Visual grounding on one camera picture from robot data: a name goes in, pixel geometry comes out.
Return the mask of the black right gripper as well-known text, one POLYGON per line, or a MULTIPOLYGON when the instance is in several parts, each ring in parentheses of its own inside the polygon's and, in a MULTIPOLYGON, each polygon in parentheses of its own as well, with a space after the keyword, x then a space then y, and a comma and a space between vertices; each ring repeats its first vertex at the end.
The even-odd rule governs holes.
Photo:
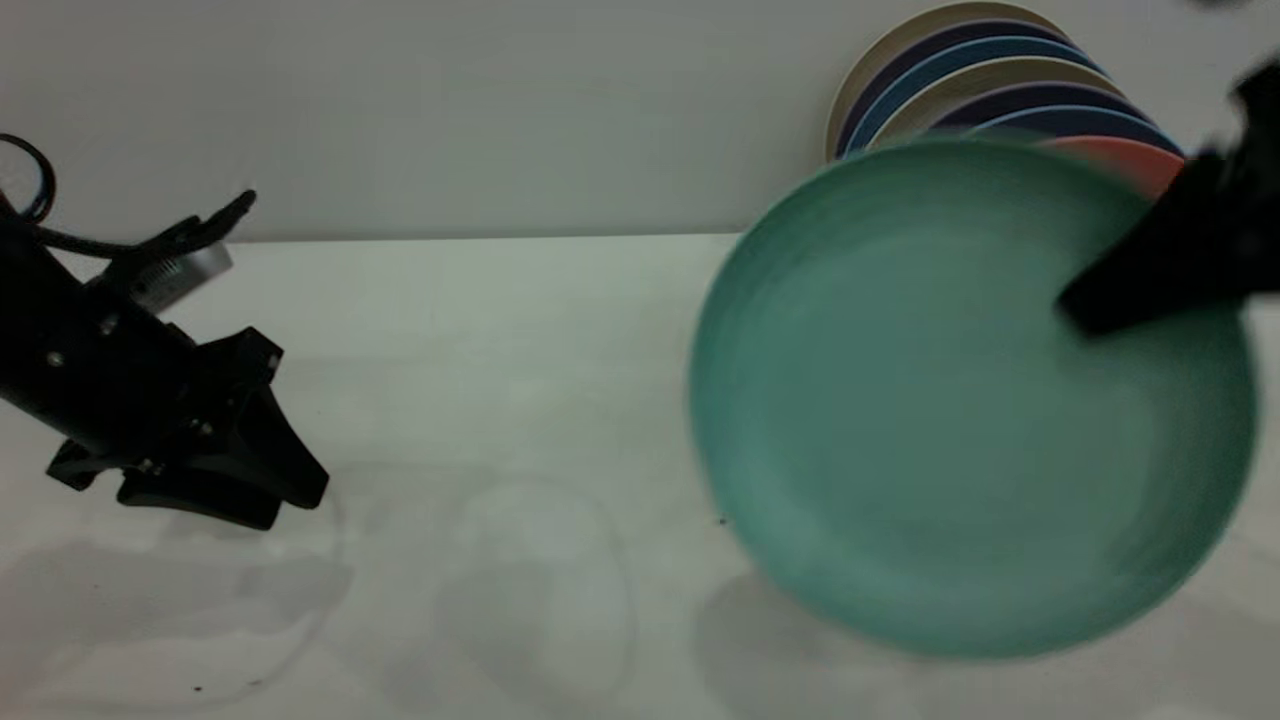
POLYGON ((1057 309, 1088 337, 1276 293, 1279 64, 1243 76, 1234 143, 1213 138, 1107 251, 1070 281, 1057 309))

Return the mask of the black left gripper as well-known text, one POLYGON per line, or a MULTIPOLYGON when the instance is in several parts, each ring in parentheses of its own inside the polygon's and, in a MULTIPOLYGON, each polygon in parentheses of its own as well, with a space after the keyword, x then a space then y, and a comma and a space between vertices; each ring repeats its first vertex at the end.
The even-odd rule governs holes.
POLYGON ((41 418, 65 438, 47 474, 83 491, 132 468, 119 503, 252 530, 271 529, 283 503, 317 509, 329 474, 273 391, 255 388, 282 355, 253 328, 198 345, 105 283, 81 286, 44 340, 41 418), (198 468, 174 464, 204 428, 198 468))

